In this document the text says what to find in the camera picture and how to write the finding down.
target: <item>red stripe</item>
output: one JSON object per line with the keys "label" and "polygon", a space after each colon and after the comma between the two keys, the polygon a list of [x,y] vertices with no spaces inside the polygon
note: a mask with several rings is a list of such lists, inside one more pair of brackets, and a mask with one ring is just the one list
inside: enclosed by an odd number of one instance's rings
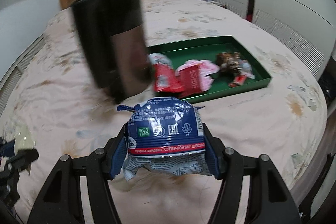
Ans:
{"label": "red stripe", "polygon": [[132,155],[157,155],[166,153],[181,153],[201,150],[205,148],[205,143],[193,143],[182,145],[169,145],[151,148],[131,148],[128,152]]}

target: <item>black container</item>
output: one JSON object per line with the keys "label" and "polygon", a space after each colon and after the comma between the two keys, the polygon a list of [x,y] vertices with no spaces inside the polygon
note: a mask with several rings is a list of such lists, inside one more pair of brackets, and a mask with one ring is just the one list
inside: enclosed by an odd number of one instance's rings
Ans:
{"label": "black container", "polygon": [[98,87],[117,103],[144,91],[152,79],[140,0],[78,0],[72,11]]}

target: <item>barcode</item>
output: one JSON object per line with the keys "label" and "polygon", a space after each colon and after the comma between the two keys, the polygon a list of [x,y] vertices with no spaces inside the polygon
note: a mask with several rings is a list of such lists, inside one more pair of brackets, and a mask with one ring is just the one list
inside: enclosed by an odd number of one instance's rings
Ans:
{"label": "barcode", "polygon": [[203,136],[204,132],[203,132],[203,124],[201,120],[201,115],[198,112],[198,109],[194,108],[194,110],[195,110],[195,117],[196,117],[196,122],[197,122],[198,136]]}
{"label": "barcode", "polygon": [[160,88],[166,88],[168,87],[168,77],[166,75],[159,75],[157,77],[156,85]]}

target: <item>blue snack package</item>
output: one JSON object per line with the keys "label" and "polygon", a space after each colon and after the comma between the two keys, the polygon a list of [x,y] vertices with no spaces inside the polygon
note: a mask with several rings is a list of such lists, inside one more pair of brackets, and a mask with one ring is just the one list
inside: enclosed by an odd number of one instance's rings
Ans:
{"label": "blue snack package", "polygon": [[134,107],[128,121],[128,154],[136,157],[190,155],[205,151],[203,125],[197,107],[175,97],[154,97]]}

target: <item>floral pattern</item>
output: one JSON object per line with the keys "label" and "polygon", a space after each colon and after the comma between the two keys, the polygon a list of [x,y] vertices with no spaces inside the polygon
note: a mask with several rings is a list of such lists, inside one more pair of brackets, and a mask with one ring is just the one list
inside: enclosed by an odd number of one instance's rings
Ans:
{"label": "floral pattern", "polygon": [[[305,65],[276,38],[222,7],[199,0],[141,1],[149,46],[232,35],[269,71],[273,79],[267,88],[203,102],[200,114],[226,146],[243,155],[267,153],[292,188],[309,165],[327,118],[323,93]],[[20,120],[34,135],[40,154],[30,176],[20,178],[16,210],[26,218],[61,155],[82,157],[103,147],[131,115],[117,112],[113,100],[95,86],[70,9],[48,22],[44,40],[45,46],[26,68],[0,117],[0,136],[11,140],[13,121]],[[150,86],[123,103],[136,105],[153,96]],[[212,177],[176,178],[146,170],[133,181],[126,182],[120,174],[110,183],[123,222],[143,218],[146,224],[174,223],[179,220],[175,215],[183,215],[186,223],[202,224],[210,217],[219,188]],[[87,193],[82,198],[86,223],[93,223]],[[243,189],[241,200],[247,199],[248,191]],[[237,223],[244,221],[246,210],[246,204],[240,206]]]}

